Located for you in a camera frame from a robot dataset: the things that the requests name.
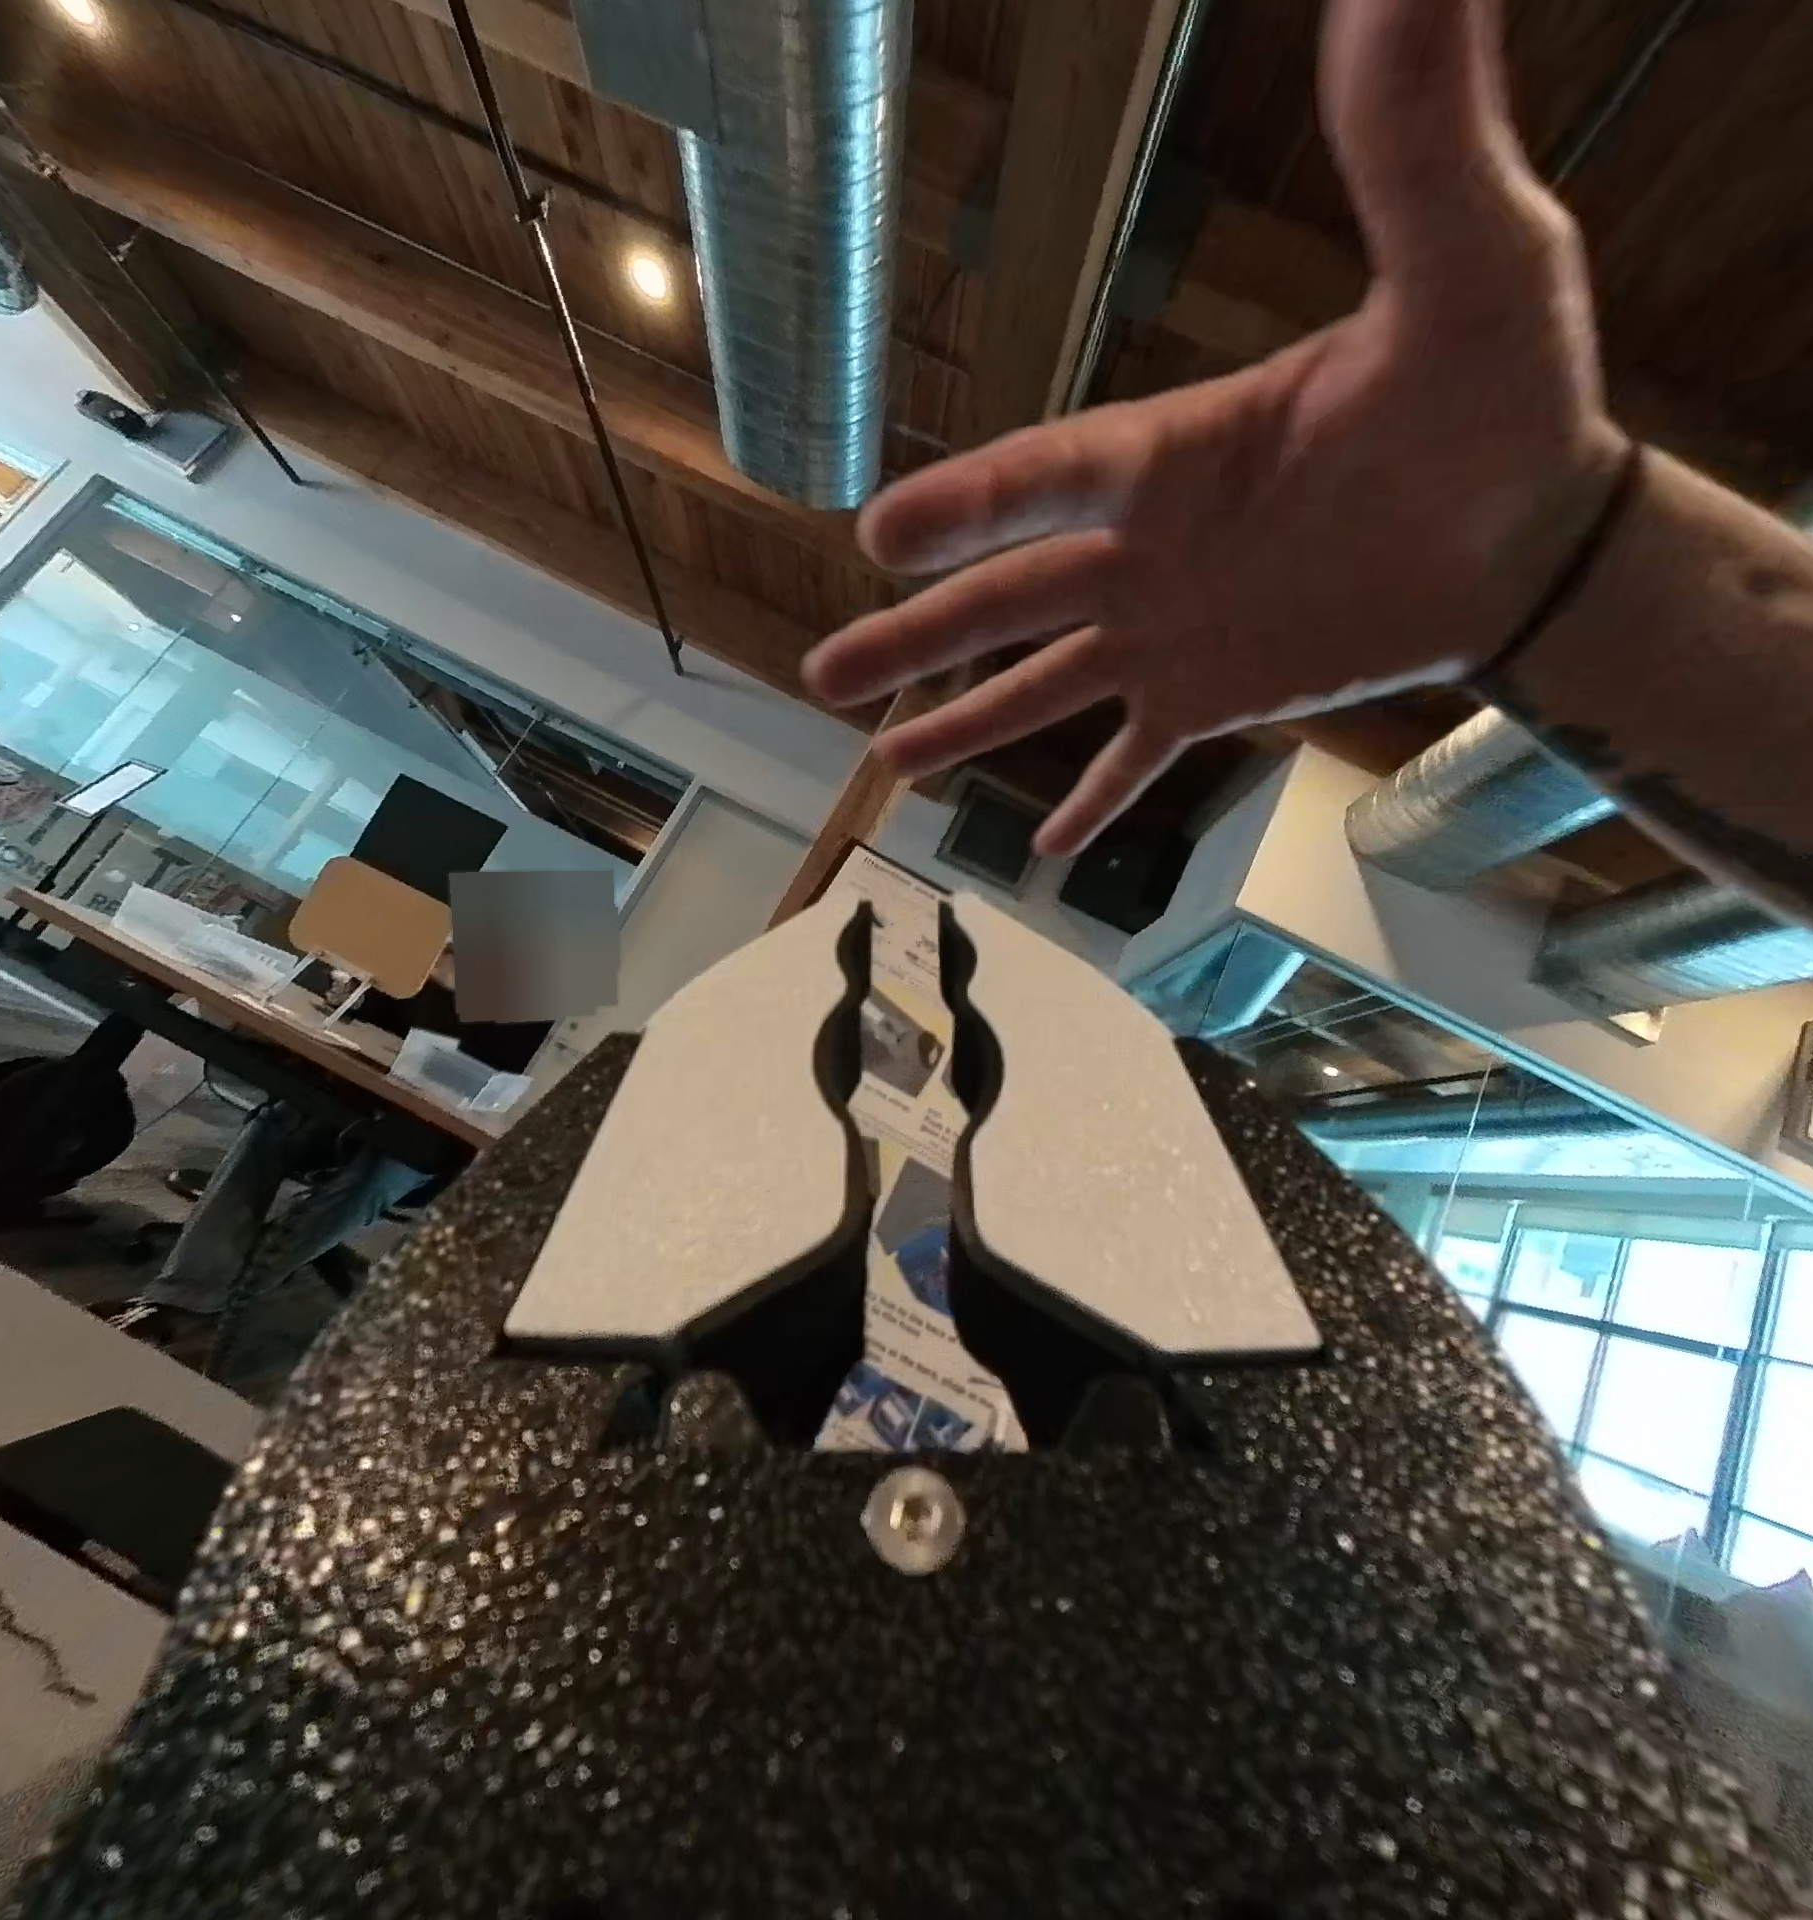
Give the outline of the floor sign stand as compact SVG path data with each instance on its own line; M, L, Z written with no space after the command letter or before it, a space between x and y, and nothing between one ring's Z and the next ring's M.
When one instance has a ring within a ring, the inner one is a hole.
M60 897L60 882L76 866L76 858L96 841L101 824L126 808L131 797L141 797L159 780L146 762L118 762L113 775L76 785L60 802L60 808L80 824L68 851L46 866L46 876L25 891L25 904L20 904L0 925L0 950L5 944L25 925L46 921L39 897Z

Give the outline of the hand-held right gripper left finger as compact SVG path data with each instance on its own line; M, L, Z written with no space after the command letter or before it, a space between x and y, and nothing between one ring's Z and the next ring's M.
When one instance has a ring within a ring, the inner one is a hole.
M818 1442L869 1348L873 927L873 904L806 908L644 1023L506 1352L711 1369L766 1442Z

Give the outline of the wooden desk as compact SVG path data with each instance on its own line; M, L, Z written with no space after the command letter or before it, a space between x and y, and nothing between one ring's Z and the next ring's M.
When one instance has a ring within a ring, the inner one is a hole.
M203 971L173 945L126 933L113 917L70 908L25 886L8 886L5 904L25 921L68 933L60 969L95 1006L170 1034L203 1061L235 1051L235 1076L265 1083L270 1061L292 1071L295 1091L342 1091L351 1106L372 1101L403 1128L489 1152L506 1143L533 1101L508 1108L475 1108L432 1090L396 1076L397 1044L387 1030L321 1023L321 998L286 990L286 998L256 998L235 980Z

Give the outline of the black backpack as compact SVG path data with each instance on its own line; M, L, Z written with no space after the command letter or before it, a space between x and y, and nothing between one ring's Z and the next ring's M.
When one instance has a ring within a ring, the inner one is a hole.
M137 1134L118 1064L70 1059L0 1061L0 1223L101 1170Z

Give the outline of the black monitor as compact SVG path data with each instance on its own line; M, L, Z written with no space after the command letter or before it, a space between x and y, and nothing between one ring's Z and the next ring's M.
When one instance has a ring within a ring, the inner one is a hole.
M450 908L450 876L475 876L508 836L508 824L462 797L397 775L378 802L351 858Z

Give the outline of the clear plastic bin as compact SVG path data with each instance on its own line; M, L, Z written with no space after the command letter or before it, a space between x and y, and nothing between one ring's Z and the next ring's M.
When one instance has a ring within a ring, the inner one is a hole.
M495 1071L439 1030L410 1030L391 1061L391 1079L463 1114L508 1114L533 1095L533 1076Z

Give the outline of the black wall speaker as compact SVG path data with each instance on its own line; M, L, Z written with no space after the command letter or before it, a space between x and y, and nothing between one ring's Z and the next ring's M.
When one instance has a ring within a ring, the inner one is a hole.
M1134 939L1161 925L1188 855L1196 841L1186 830L1116 824L1069 858L1057 897L1066 910Z

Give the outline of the instruction poster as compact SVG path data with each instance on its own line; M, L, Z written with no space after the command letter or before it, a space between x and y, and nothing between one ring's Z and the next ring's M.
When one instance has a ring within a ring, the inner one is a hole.
M964 1106L952 1091L952 1007L937 978L941 891L854 851L831 897L873 908L864 1079L851 1101L873 1170L869 1331L818 1448L1024 1451L1010 1390L968 1356L952 1317L952 1163Z

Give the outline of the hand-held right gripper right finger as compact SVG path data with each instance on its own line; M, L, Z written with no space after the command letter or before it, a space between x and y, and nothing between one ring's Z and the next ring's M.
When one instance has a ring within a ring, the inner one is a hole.
M1128 1379L1208 1448L1186 1379L1317 1364L1325 1338L1174 1030L972 893L937 910L952 1007L948 1300L1024 1448L1066 1448Z

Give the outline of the black flat pad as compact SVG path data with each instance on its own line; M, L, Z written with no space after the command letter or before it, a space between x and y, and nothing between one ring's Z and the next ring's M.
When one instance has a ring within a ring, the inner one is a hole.
M0 1442L0 1521L173 1615L235 1462L141 1408Z

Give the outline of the metal wall vent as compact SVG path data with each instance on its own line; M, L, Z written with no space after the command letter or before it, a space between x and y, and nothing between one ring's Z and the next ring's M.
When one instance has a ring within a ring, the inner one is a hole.
M1050 804L999 780L964 775L952 790L937 861L999 893L1024 893L1041 861L1035 830L1044 819Z

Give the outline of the grid window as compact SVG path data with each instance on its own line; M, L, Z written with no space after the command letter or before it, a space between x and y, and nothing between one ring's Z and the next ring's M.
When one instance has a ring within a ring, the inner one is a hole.
M1708 1587L1813 1592L1813 1229L1445 1229L1434 1262L1492 1325L1600 1526Z

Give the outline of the clear plastic tray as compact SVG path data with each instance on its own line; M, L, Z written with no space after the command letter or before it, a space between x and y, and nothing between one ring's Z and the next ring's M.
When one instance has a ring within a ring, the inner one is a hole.
M242 998L295 1014L321 1025L337 1023L337 1007L328 1006L334 969L292 945L270 945L242 933L235 921L170 897L149 886L131 886L113 910L113 925L118 939L154 945L159 955L221 980Z

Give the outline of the wooden board acrylic stand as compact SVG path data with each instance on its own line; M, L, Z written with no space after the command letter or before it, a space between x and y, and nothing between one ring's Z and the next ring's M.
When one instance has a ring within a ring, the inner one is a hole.
M450 945L450 908L380 866L337 855L295 904L286 944L303 955L363 978L391 998L410 998L431 987Z

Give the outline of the wooden post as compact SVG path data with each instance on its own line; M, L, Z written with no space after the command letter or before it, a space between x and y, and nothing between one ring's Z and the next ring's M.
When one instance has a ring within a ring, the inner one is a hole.
M869 742L864 762L847 780L841 797L831 802L812 846L806 851L796 876L786 882L785 897L776 904L768 927L796 921L808 910L831 876L847 866L847 858L857 846L873 846L874 830L890 824L900 804L904 780L892 762L887 757L882 732Z

